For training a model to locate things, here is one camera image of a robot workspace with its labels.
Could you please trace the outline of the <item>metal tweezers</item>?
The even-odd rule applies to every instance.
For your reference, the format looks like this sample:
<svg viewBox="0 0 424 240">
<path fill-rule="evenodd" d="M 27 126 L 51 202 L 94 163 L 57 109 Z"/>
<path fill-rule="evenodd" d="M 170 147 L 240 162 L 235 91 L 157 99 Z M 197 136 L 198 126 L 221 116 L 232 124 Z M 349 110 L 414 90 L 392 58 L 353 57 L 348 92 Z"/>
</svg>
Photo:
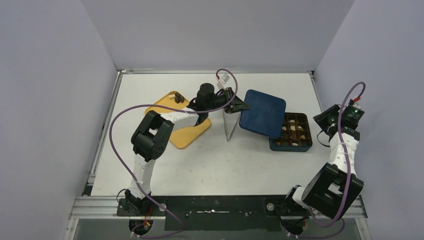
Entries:
<svg viewBox="0 0 424 240">
<path fill-rule="evenodd" d="M 224 132 L 225 132 L 225 139 L 227 142 L 230 141 L 233 135 L 233 131 L 236 128 L 236 125 L 238 124 L 239 118 L 241 113 L 226 113 L 222 112 L 223 116 L 223 123 L 224 123 Z"/>
</svg>

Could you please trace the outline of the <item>blue box lid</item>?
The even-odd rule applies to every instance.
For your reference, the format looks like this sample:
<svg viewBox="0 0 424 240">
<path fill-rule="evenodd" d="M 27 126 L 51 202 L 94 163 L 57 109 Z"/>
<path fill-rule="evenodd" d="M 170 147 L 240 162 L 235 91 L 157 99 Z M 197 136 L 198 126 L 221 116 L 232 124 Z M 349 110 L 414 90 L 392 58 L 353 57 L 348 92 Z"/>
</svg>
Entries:
<svg viewBox="0 0 424 240">
<path fill-rule="evenodd" d="M 240 114 L 240 128 L 271 139 L 279 138 L 286 113 L 286 101 L 277 96 L 249 89 L 244 102 L 249 105 L 249 109 L 243 110 Z"/>
</svg>

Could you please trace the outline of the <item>blue chocolate box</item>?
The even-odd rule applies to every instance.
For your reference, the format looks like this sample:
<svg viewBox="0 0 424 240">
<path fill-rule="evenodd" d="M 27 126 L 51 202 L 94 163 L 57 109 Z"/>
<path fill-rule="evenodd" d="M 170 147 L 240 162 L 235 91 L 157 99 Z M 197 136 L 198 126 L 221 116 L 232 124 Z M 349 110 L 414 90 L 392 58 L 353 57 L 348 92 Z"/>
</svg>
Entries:
<svg viewBox="0 0 424 240">
<path fill-rule="evenodd" d="M 274 152 L 305 153 L 313 146 L 307 115 L 299 112 L 286 112 L 280 136 L 268 139 L 269 148 Z"/>
</svg>

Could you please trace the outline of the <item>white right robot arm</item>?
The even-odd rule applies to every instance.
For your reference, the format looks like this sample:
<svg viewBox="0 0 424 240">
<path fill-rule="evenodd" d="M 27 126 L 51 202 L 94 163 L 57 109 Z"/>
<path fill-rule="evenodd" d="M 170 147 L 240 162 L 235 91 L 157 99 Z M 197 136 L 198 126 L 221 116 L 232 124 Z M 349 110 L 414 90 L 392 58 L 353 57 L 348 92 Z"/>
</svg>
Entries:
<svg viewBox="0 0 424 240">
<path fill-rule="evenodd" d="M 335 104 L 313 117 L 329 137 L 330 158 L 307 186 L 294 186 L 283 199 L 287 215 L 305 214 L 315 209 L 324 216 L 339 220 L 364 187 L 355 171 L 355 152 L 360 140 L 356 130 L 364 110 L 350 101 L 345 108 Z"/>
</svg>

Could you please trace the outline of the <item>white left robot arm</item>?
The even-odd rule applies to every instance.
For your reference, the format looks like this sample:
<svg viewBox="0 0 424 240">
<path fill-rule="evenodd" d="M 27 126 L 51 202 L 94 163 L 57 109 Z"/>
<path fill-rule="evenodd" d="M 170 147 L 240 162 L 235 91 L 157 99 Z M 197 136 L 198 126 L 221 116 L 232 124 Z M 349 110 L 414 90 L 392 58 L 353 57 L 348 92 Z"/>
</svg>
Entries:
<svg viewBox="0 0 424 240">
<path fill-rule="evenodd" d="M 168 113 L 150 110 L 146 113 L 130 140 L 134 152 L 134 178 L 125 191 L 125 199 L 137 215 L 149 210 L 150 202 L 146 196 L 151 194 L 154 165 L 165 152 L 171 134 L 183 128 L 199 126 L 215 109 L 234 114 L 248 110 L 250 106 L 237 97 L 231 87 L 215 92 L 212 84 L 203 83 L 196 97 L 183 109 Z"/>
</svg>

